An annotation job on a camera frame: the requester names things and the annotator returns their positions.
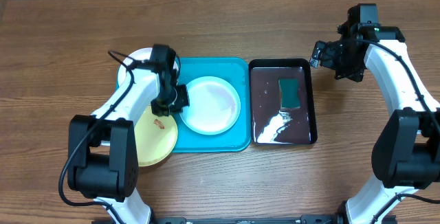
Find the light blue plate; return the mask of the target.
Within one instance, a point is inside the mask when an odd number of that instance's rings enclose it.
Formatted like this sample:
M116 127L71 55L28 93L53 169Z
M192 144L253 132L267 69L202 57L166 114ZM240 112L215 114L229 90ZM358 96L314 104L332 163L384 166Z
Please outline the light blue plate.
M187 85L189 105L180 117L192 131L202 135L218 135L232 128L241 112L237 90L226 80L202 76Z

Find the green scrub sponge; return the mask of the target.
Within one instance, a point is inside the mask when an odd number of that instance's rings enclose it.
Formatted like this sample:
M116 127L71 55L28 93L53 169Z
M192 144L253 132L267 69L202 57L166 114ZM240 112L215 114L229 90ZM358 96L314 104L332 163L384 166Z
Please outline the green scrub sponge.
M280 88L280 106L281 109L300 108L298 97L298 80L295 78L281 78L278 81Z

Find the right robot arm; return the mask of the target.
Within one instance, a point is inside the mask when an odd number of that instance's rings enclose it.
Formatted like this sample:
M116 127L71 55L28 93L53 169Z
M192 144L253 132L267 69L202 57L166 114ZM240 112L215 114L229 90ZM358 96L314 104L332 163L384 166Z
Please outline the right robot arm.
M431 204L417 195L439 181L439 102L424 87L396 27L368 27L366 35L317 41L312 67L336 71L359 63L369 70L385 99L389 120L371 154L373 174L361 190L340 206L339 223L394 223L388 213L404 199Z

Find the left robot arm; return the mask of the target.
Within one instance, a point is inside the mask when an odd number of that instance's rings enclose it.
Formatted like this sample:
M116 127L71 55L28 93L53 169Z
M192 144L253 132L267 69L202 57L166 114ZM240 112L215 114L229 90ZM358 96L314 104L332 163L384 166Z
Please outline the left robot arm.
M102 206L114 223L151 223L152 210L135 188L135 125L147 107L157 116L182 110L188 95L177 84L174 60L134 60L121 66L126 76L109 100L91 115L75 115L69 124L58 193L67 205Z

